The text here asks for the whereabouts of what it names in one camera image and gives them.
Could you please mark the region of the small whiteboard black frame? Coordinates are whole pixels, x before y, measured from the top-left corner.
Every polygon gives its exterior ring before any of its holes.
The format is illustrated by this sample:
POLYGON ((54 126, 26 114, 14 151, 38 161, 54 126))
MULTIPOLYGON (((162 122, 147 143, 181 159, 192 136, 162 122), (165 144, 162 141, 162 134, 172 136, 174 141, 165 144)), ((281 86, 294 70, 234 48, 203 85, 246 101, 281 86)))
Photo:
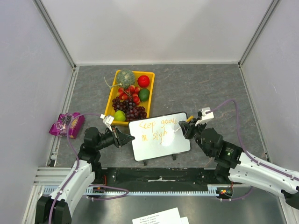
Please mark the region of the small whiteboard black frame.
POLYGON ((143 161, 191 150, 190 141, 185 139, 179 128, 180 121, 187 120, 186 112, 131 121, 128 124, 132 141, 134 160, 143 161))

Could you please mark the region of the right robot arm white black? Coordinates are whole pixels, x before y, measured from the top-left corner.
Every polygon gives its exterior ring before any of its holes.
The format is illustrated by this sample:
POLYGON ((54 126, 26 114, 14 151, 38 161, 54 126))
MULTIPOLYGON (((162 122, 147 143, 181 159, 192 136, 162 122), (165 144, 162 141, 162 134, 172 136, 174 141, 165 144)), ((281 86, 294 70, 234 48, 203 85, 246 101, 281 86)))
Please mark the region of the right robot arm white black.
POLYGON ((242 183, 259 188, 299 207, 299 173, 262 160, 242 147, 224 141, 223 136, 196 119, 180 121, 183 136, 194 139, 203 153, 213 158, 217 166, 214 178, 218 183, 242 183))

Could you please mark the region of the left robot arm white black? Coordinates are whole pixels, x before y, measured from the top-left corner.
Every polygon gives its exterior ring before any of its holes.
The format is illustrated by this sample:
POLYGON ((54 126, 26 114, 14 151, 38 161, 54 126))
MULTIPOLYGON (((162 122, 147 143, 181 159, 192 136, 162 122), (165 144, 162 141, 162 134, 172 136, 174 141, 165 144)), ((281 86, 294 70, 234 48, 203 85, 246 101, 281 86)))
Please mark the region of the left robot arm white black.
POLYGON ((49 196, 42 196, 37 201, 35 223, 70 224, 86 189, 102 180, 100 150, 111 145, 122 147, 134 139, 115 126, 107 128, 105 133, 100 133, 95 127, 86 129, 84 142, 69 174, 49 196))

